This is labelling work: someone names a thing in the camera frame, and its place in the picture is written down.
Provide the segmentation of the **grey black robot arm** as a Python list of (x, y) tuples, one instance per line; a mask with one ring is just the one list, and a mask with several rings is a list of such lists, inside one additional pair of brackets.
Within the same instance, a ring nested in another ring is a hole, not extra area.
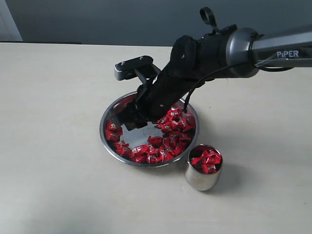
[(118, 114), (127, 129), (157, 121), (181, 98), (189, 99), (217, 78), (250, 78), (258, 71), (280, 72), (312, 65), (312, 28), (302, 26), (272, 35), (235, 25), (196, 40), (180, 37), (170, 59), (158, 69), (150, 56), (115, 65), (117, 80), (139, 78), (137, 95)]

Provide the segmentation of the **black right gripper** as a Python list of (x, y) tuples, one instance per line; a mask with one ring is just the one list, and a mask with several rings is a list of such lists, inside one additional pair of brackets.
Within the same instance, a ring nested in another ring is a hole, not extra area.
[(115, 108), (115, 116), (128, 131), (147, 126), (148, 121), (156, 121), (203, 77), (197, 69), (168, 64), (159, 73), (155, 67), (146, 65), (135, 69), (142, 81), (137, 89), (133, 104), (120, 103)]

